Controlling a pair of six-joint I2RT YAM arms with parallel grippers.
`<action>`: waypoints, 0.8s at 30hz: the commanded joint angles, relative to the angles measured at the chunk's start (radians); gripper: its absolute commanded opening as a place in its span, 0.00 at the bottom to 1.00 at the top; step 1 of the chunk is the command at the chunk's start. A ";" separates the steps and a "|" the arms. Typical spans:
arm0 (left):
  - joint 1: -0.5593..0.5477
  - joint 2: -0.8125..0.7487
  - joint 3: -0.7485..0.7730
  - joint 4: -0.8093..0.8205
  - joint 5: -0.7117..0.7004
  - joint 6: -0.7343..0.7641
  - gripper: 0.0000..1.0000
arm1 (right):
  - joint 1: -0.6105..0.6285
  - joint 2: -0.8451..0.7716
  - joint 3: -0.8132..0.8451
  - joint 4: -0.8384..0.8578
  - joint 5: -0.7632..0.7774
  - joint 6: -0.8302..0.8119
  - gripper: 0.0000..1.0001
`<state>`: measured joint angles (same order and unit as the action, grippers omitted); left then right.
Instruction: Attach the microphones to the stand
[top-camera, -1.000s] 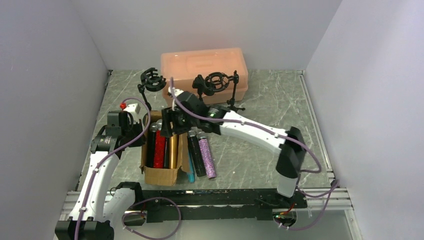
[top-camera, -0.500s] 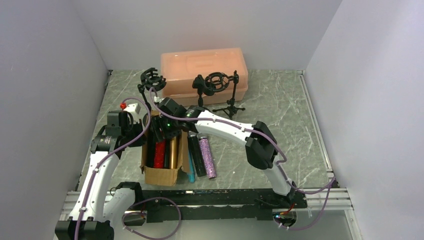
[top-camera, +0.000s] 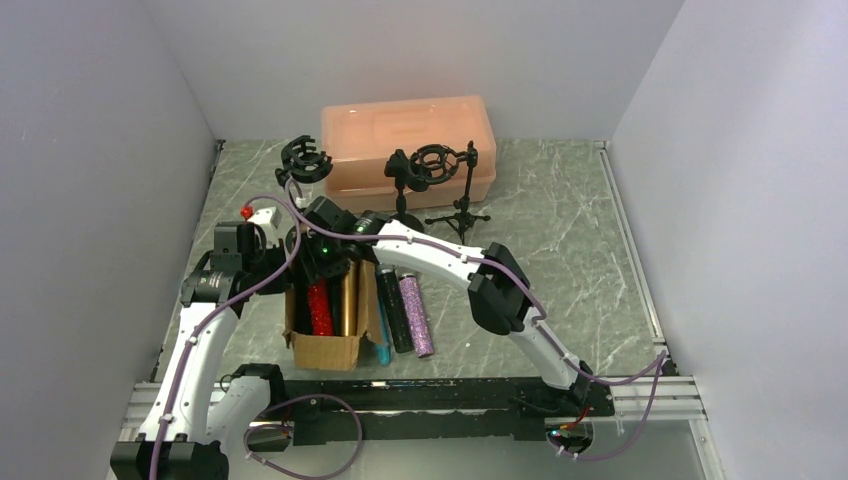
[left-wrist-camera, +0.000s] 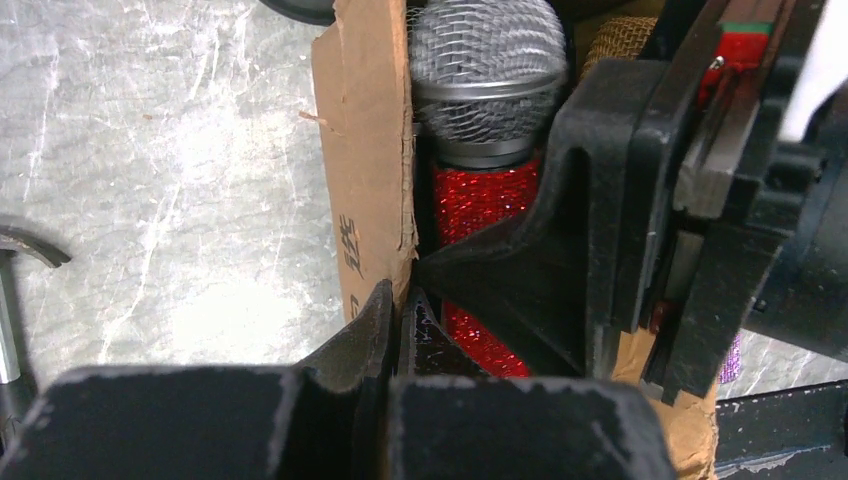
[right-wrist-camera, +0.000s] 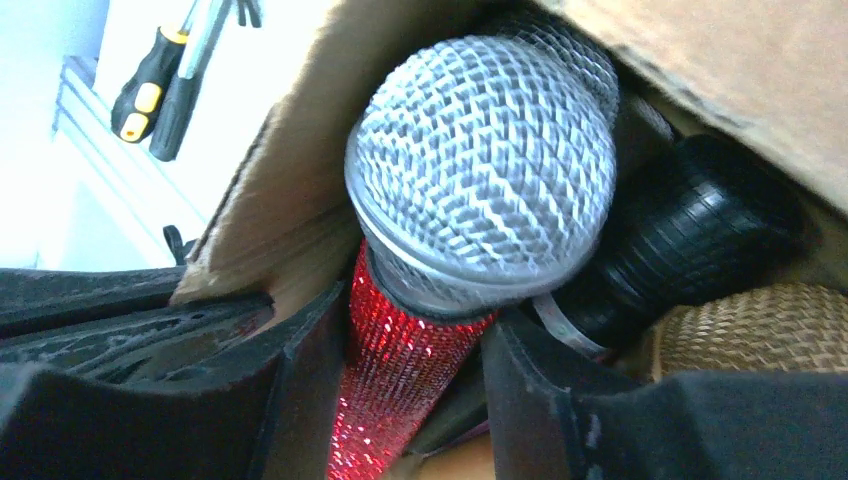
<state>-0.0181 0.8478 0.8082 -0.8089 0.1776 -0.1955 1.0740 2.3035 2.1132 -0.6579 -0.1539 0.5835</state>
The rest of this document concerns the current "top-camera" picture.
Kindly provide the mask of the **red glitter microphone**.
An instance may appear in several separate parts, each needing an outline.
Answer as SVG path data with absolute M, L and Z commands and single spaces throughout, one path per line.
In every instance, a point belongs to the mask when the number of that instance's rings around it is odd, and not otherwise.
M 324 278 L 308 287 L 308 305 L 311 311 L 312 334 L 333 336 L 328 288 Z

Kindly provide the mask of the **brown cardboard box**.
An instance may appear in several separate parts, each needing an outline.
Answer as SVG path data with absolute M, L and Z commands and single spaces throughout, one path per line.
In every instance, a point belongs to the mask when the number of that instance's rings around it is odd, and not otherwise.
M 338 279 L 312 285 L 300 274 L 294 280 L 285 293 L 283 336 L 297 367 L 352 371 L 366 343 L 387 345 L 373 264 L 357 263 Z

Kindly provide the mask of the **purple glitter microphone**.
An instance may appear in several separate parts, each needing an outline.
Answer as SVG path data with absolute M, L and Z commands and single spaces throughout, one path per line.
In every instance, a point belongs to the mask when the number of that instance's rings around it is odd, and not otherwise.
M 402 273 L 399 287 L 415 353 L 418 358 L 430 357 L 434 346 L 417 276 L 412 272 Z

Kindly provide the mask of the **black glitter microphone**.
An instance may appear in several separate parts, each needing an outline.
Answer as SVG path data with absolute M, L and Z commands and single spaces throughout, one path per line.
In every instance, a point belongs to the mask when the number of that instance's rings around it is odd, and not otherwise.
M 395 269 L 378 264 L 376 282 L 394 349 L 398 354 L 411 352 L 414 346 Z

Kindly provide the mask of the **blue plastic microphone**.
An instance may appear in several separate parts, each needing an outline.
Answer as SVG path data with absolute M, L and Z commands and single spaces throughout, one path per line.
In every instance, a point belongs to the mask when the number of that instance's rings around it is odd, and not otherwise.
M 378 342 L 376 347 L 378 363 L 381 366 L 388 366 L 391 363 L 391 341 L 387 326 L 386 313 L 383 302 L 378 300 L 379 326 L 382 340 Z

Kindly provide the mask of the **black clip round-base stand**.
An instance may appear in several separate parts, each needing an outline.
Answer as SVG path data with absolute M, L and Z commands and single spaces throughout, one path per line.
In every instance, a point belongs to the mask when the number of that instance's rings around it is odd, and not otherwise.
M 401 222 L 417 232 L 424 232 L 423 223 L 407 211 L 407 200 L 405 190 L 423 192 L 427 189 L 425 178 L 427 170 L 420 164 L 411 160 L 402 149 L 392 153 L 384 167 L 384 175 L 394 180 L 397 192 L 395 200 L 396 213 L 392 216 L 394 220 Z

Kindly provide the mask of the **black tripod shock mount stand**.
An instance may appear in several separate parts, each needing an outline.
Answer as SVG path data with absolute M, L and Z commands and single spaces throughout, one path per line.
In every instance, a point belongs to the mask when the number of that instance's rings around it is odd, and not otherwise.
M 425 192 L 432 186 L 442 185 L 452 180 L 461 167 L 465 167 L 465 182 L 463 194 L 454 200 L 452 205 L 455 212 L 451 215 L 424 220 L 425 225 L 445 223 L 458 236 L 460 243 L 466 243 L 466 234 L 478 221 L 491 220 L 489 215 L 472 214 L 471 183 L 474 170 L 479 162 L 479 152 L 470 140 L 466 149 L 457 151 L 444 144 L 428 144 L 417 149 L 409 158 L 409 172 L 412 177 L 407 183 L 410 190 Z

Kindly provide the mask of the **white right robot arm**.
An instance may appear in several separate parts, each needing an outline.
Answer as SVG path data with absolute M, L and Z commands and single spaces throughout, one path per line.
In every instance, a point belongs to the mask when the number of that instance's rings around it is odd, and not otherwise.
M 505 246 L 453 244 L 382 214 L 356 218 L 324 197 L 294 217 L 355 257 L 423 273 L 465 291 L 475 323 L 512 341 L 547 386 L 571 393 L 588 388 L 589 375 L 580 370 L 579 357 L 547 325 L 544 308 Z

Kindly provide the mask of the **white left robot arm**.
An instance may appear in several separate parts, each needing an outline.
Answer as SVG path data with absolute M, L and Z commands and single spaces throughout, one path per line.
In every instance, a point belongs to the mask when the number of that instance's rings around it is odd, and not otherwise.
M 134 439 L 113 447 L 118 479 L 226 479 L 240 435 L 285 396 L 277 365 L 244 364 L 230 392 L 211 402 L 244 304 L 264 287 L 282 292 L 278 270 L 287 263 L 272 220 L 222 222 L 213 239 L 181 285 L 179 334 L 150 412 Z

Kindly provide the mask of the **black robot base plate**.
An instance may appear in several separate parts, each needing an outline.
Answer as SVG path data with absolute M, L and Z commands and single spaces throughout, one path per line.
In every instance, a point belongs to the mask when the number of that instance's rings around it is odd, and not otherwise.
M 508 437 L 542 441 L 557 423 L 612 417 L 609 388 L 576 392 L 538 377 L 287 380 L 258 424 L 290 428 L 296 446 L 363 440 Z

